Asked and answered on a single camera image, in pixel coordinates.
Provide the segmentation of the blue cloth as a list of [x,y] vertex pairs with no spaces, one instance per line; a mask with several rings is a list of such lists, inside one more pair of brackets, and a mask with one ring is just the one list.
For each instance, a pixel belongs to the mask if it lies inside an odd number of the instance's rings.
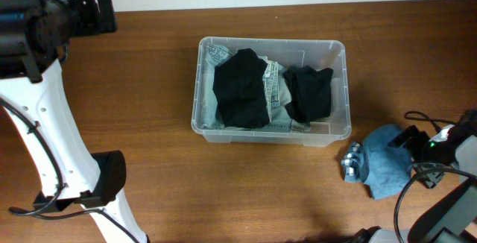
[[341,161],[344,181],[367,185],[375,200],[400,193],[411,179],[411,154],[391,145],[401,133],[401,127],[387,124],[362,143],[352,142]]

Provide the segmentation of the black garment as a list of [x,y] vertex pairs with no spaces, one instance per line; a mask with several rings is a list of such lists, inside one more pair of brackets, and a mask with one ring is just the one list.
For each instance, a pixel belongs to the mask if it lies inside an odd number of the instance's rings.
[[318,71],[311,66],[292,66],[282,74],[291,94],[285,108],[293,120],[307,123],[330,116],[333,73],[331,68]]
[[212,90],[225,127],[255,129],[270,123],[263,82],[267,66],[246,48],[215,67]]

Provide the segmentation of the light blue jeans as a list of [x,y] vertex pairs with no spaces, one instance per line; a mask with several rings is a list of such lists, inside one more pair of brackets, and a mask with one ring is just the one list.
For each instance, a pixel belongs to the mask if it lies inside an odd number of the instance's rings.
[[[208,44],[204,53],[203,63],[203,101],[201,102],[200,127],[207,130],[225,130],[220,113],[217,111],[218,102],[212,90],[215,67],[229,60],[233,53],[223,45]],[[278,62],[260,57],[267,63],[262,80],[264,83],[267,111],[270,123],[257,129],[258,132],[307,133],[310,124],[299,123],[288,115],[285,105],[291,102],[291,94],[282,74],[285,67]]]

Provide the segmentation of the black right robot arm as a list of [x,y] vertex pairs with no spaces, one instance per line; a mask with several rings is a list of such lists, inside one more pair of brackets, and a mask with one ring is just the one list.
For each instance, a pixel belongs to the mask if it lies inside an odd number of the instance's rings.
[[[405,129],[387,124],[362,143],[352,142],[341,165],[344,180],[368,186],[373,199],[396,196],[392,230],[362,229],[354,242],[475,242],[467,227],[476,222],[476,111],[467,110],[458,121],[436,119],[408,111],[405,119],[428,122],[430,136],[415,125]],[[408,230],[399,227],[405,195],[415,183],[433,189],[447,174],[460,183],[427,209]]]

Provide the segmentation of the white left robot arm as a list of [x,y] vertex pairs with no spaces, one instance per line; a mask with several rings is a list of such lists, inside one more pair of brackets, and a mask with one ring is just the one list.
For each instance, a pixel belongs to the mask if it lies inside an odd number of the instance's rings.
[[123,153],[88,151],[63,87],[70,39],[117,28],[112,0],[1,0],[1,107],[42,184],[32,209],[9,211],[53,221],[77,203],[106,241],[147,242],[124,193]]

